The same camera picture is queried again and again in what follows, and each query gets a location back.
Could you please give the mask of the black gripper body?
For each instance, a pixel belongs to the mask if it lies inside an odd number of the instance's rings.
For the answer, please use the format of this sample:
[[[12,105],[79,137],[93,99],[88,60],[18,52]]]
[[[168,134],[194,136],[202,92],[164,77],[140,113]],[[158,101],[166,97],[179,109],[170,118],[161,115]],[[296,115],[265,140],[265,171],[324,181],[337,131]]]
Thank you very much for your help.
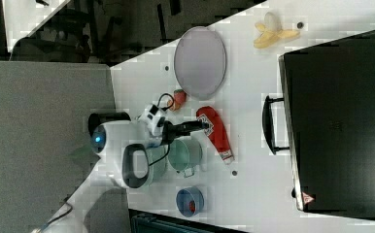
[[[182,124],[174,125],[170,121],[165,121],[162,131],[162,141],[163,145],[170,145],[175,139],[183,136],[188,136],[189,133]]]

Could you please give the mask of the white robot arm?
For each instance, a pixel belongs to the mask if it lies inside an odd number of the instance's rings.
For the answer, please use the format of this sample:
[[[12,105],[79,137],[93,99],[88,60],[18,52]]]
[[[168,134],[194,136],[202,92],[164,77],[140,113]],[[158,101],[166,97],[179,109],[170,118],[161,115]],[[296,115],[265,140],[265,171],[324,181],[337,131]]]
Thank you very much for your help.
[[[179,137],[209,128],[209,124],[186,121],[173,124],[163,120],[158,126],[141,120],[116,120],[97,126],[91,136],[91,148],[100,157],[89,179],[123,188],[143,186],[150,172],[147,150],[170,145]]]

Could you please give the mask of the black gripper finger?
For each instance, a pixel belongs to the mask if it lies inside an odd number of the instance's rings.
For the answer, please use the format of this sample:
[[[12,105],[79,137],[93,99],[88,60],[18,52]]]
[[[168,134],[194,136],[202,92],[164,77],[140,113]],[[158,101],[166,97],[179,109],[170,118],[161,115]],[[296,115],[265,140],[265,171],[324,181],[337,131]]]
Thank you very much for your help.
[[[209,124],[201,120],[186,121],[183,123],[183,130],[185,132],[194,132],[194,131],[199,131],[199,130],[205,130],[208,128],[209,128]]]

